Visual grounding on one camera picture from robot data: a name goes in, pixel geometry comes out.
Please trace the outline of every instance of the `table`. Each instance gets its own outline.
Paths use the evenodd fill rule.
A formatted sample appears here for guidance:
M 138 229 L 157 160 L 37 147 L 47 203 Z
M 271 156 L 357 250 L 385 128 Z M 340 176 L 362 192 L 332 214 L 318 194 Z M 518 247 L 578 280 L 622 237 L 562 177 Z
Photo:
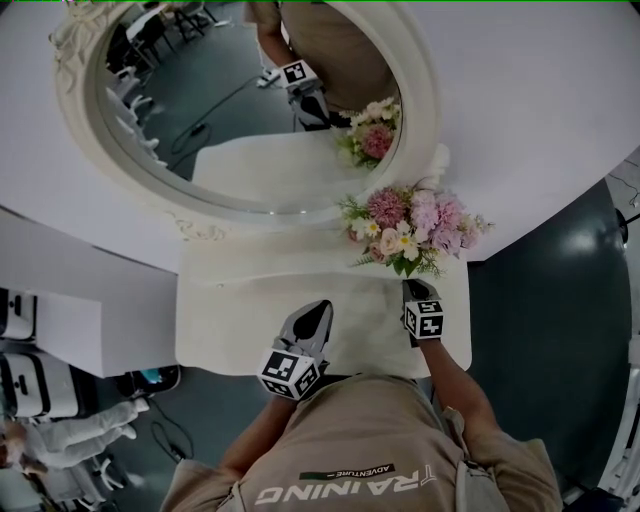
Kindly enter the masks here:
M 400 317 L 401 279 L 381 265 L 352 268 L 360 253 L 334 231 L 273 233 L 188 244 L 178 277 L 176 359 L 225 375 L 254 375 L 285 318 L 328 299 L 334 321 L 327 373 L 421 378 L 424 358 L 412 349 Z M 444 306 L 442 341 L 464 369 L 471 364 L 469 285 L 464 258 L 428 279 Z

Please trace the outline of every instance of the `white flower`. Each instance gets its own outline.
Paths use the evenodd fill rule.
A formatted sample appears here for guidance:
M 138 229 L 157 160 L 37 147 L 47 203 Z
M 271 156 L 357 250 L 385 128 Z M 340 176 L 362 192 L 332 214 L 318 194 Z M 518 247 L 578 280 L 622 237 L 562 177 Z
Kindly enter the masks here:
M 385 256 L 391 256 L 397 252 L 400 252 L 398 247 L 398 239 L 400 236 L 398 232 L 393 228 L 387 228 L 382 232 L 382 238 L 380 239 L 380 252 Z
M 429 231 L 424 228 L 418 228 L 416 229 L 415 238 L 416 242 L 419 244 L 426 242 L 429 240 Z
M 351 229 L 356 232 L 357 240 L 362 240 L 365 236 L 374 238 L 380 233 L 380 226 L 373 219 L 355 219 L 351 221 Z
M 364 229 L 365 235 L 374 238 L 378 233 L 380 233 L 380 226 L 373 219 L 367 219 Z
M 351 126 L 356 127 L 358 125 L 361 125 L 362 123 L 366 123 L 367 121 L 369 121 L 369 119 L 369 113 L 365 110 L 361 114 L 358 114 L 357 116 L 351 118 Z
M 351 221 L 351 229 L 356 232 L 356 239 L 362 240 L 367 229 L 368 219 L 354 219 Z
M 405 235 L 411 231 L 411 226 L 409 226 L 409 223 L 406 220 L 401 220 L 396 225 L 396 229 L 400 235 Z
M 404 251 L 404 257 L 409 261 L 415 260 L 419 254 L 418 244 L 409 234 L 401 235 L 398 238 L 398 249 Z
M 366 112 L 371 116 L 371 119 L 379 119 L 382 117 L 382 104 L 377 101 L 372 101 L 367 105 Z

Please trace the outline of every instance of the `black chair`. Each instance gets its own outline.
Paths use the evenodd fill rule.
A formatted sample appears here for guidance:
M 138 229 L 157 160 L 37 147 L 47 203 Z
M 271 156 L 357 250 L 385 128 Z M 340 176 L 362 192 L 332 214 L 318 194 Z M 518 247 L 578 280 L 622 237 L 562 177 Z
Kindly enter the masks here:
M 202 31 L 203 25 L 200 23 L 202 19 L 201 14 L 203 13 L 206 13 L 213 23 L 218 23 L 218 20 L 216 20 L 209 9 L 207 9 L 205 2 L 187 2 L 178 6 L 175 10 L 176 25 L 178 25 L 180 35 L 185 43 L 189 42 L 189 38 L 187 37 L 185 30 L 185 24 L 190 25 L 191 28 L 196 30 L 201 36 L 204 36 L 204 32 Z
M 147 20 L 147 22 L 144 24 L 144 27 L 142 27 L 142 30 L 140 30 L 137 36 L 138 40 L 141 42 L 140 49 L 149 50 L 158 62 L 160 62 L 160 56 L 158 55 L 158 51 L 156 50 L 155 46 L 158 39 L 163 38 L 171 51 L 173 53 L 176 53 L 173 46 L 169 42 L 169 39 L 167 38 L 166 31 L 167 27 L 165 27 L 160 17 L 156 15 L 153 18 Z
M 129 39 L 127 39 L 127 29 L 120 23 L 116 26 L 113 37 L 109 42 L 107 50 L 107 64 L 109 70 L 116 74 L 129 65 L 133 65 L 135 52 Z

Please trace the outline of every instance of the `white wall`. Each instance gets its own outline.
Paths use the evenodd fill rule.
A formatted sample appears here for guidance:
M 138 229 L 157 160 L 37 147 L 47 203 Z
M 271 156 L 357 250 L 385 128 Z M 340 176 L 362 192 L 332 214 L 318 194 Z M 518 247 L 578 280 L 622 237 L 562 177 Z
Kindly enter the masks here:
M 175 274 L 2 210 L 0 240 L 0 287 L 43 295 L 47 352 L 99 377 L 175 364 Z
M 66 11 L 64 2 L 15 3 L 0 15 L 0 205 L 177 272 L 178 231 L 97 171 L 66 129 L 47 39 Z
M 626 3 L 410 3 L 442 90 L 446 183 L 497 223 L 484 259 L 557 213 L 640 139 L 640 17 Z M 0 204 L 176 271 L 177 233 L 96 171 L 64 127 L 47 35 L 64 4 L 0 16 Z
M 640 16 L 622 3 L 412 2 L 442 94 L 445 178 L 497 229 L 485 259 L 640 143 Z

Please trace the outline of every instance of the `cable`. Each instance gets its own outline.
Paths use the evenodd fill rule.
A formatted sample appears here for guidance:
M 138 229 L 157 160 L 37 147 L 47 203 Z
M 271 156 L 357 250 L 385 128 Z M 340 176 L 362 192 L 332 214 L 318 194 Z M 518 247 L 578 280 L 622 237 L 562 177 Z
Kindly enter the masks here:
M 199 145 L 197 148 L 189 151 L 185 155 L 182 155 L 182 157 L 180 157 L 180 159 L 177 160 L 176 162 L 174 162 L 173 164 L 169 165 L 168 166 L 169 170 L 174 170 L 175 167 L 178 164 L 182 163 L 182 161 L 184 161 L 186 158 L 190 157 L 194 153 L 197 153 L 198 151 L 200 151 L 204 146 L 206 146 L 209 143 L 209 140 L 211 139 L 211 134 L 212 134 L 213 130 L 212 130 L 211 125 L 209 123 L 202 123 L 202 121 L 209 114 L 211 114 L 211 112 L 213 112 L 215 109 L 217 109 L 219 106 L 221 106 L 226 101 L 228 101 L 231 98 L 233 98 L 236 94 L 238 94 L 240 91 L 242 91 L 245 87 L 247 87 L 249 84 L 251 84 L 257 78 L 260 78 L 260 75 L 252 76 L 246 82 L 243 82 L 242 85 L 240 85 L 239 87 L 235 88 L 229 94 L 224 96 L 221 100 L 218 100 L 211 107 L 209 107 L 209 109 L 207 111 L 205 111 L 204 114 L 202 114 L 198 119 L 196 119 L 193 123 L 191 123 L 182 133 L 180 133 L 180 135 L 178 135 L 173 140 L 173 143 L 171 144 L 171 154 L 172 155 L 178 155 L 178 154 L 182 153 L 182 151 L 184 151 L 185 147 L 187 146 L 187 144 L 191 140 L 191 137 L 193 137 L 195 135 L 198 135 L 199 133 L 201 133 L 203 131 L 203 129 L 208 129 L 207 136 L 205 137 L 204 142 L 201 145 Z
M 158 409 L 158 412 L 167 423 L 170 423 L 180 431 L 180 433 L 187 440 L 189 451 L 186 453 L 183 452 L 175 443 L 170 440 L 165 426 L 159 421 L 154 420 L 151 422 L 151 435 L 153 436 L 153 440 L 156 442 L 156 444 L 167 455 L 167 457 L 169 457 L 176 464 L 183 459 L 193 459 L 195 457 L 195 449 L 193 445 L 193 439 L 189 432 L 187 432 L 187 430 L 178 422 L 169 418 L 169 416 L 167 416 L 167 414 L 162 410 L 160 405 L 158 405 L 155 400 L 153 400 L 152 398 L 147 398 L 147 400 L 149 401 L 149 403 L 153 404 L 156 409 Z
M 611 176 L 613 179 L 621 181 L 622 183 L 624 183 L 627 187 L 632 188 L 633 190 L 635 190 L 636 194 L 629 199 L 629 206 L 633 206 L 634 208 L 637 206 L 636 204 L 636 198 L 640 195 L 640 190 L 638 190 L 636 187 L 634 187 L 633 185 L 629 185 L 626 181 L 624 181 L 622 178 L 618 178 L 617 176 L 614 176 L 613 174 L 609 174 L 609 176 Z

